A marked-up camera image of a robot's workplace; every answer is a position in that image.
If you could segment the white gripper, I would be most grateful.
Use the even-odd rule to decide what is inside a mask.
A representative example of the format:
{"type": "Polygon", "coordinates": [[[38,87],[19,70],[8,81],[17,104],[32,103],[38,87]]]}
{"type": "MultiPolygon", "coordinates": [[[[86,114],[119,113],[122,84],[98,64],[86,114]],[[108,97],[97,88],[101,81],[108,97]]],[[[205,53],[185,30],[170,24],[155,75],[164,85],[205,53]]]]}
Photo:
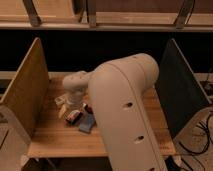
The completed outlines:
{"type": "MultiPolygon", "coordinates": [[[[85,93],[83,91],[68,91],[67,97],[66,97],[66,105],[69,108],[78,109],[83,106],[83,97],[85,93]]],[[[65,104],[61,106],[61,109],[58,113],[59,119],[62,118],[66,112],[68,111],[68,108],[65,104]]]]}

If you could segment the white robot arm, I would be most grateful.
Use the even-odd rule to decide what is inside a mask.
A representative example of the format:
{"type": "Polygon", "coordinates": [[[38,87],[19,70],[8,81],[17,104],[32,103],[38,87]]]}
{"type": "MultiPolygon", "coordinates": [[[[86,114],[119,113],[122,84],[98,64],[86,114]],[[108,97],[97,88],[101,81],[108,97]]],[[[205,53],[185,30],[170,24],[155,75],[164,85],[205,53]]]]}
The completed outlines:
{"type": "Polygon", "coordinates": [[[142,95],[157,81],[157,62],[139,53],[105,62],[91,72],[64,77],[65,105],[83,106],[89,96],[113,171],[167,171],[142,95]]]}

